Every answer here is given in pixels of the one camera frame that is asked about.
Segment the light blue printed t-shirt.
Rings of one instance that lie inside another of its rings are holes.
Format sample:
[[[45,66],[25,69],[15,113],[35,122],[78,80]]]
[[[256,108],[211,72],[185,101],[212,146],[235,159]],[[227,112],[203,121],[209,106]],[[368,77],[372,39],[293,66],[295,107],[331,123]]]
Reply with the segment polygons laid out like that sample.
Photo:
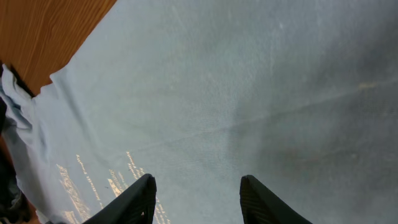
[[[118,1],[4,137],[42,222],[144,174],[156,223],[242,223],[253,175],[312,223],[397,222],[397,2]]]

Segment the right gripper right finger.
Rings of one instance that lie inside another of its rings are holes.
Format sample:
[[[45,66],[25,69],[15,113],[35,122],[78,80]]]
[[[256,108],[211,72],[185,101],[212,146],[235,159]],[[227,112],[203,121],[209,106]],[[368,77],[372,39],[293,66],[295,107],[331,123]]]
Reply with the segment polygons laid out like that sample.
[[[241,178],[239,195],[244,224],[312,224],[253,175]]]

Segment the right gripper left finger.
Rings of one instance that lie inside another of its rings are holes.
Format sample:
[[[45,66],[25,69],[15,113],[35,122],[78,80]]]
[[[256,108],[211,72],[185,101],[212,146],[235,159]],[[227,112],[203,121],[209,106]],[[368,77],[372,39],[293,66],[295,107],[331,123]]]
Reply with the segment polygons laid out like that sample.
[[[84,224],[152,224],[156,192],[155,178],[145,174]]]

